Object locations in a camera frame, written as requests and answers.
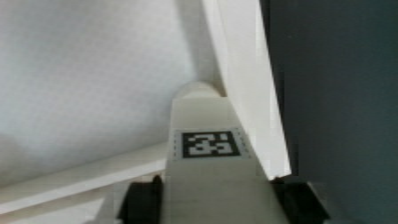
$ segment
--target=qr-like marker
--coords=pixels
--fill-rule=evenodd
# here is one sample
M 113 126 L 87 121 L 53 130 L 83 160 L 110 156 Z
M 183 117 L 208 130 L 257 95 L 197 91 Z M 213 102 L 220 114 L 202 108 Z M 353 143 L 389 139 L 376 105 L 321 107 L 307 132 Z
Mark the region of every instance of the qr-like marker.
M 183 158 L 240 156 L 231 131 L 183 133 Z

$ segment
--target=white ceiling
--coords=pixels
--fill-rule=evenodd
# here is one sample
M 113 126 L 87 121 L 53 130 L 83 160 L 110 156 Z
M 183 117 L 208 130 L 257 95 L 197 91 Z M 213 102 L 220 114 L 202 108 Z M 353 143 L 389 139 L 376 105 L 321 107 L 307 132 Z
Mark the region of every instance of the white ceiling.
M 216 73 L 200 1 L 0 1 L 0 186 L 165 141 Z

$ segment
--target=gray surface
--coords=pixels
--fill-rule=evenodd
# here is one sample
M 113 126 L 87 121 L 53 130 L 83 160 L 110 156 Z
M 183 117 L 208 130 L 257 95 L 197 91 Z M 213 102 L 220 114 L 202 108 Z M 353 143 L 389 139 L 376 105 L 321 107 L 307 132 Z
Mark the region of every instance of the gray surface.
M 167 140 L 216 62 L 193 0 L 0 2 L 0 186 Z
M 394 1 L 272 0 L 270 50 L 298 172 L 369 224 L 398 223 L 396 15 Z

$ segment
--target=white wall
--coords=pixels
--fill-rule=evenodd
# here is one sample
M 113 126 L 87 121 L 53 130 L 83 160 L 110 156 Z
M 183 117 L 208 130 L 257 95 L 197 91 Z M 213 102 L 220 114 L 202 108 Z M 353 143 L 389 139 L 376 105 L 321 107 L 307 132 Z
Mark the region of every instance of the white wall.
M 216 63 L 193 0 L 1 1 L 0 29 L 7 185 L 165 141 L 174 93 Z

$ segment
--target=white panel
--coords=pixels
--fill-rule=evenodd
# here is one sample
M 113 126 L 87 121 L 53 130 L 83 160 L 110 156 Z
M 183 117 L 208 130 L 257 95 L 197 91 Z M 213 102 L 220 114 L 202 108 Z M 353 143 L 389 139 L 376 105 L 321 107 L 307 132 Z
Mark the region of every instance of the white panel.
M 257 0 L 204 0 L 227 97 L 266 175 L 289 174 Z

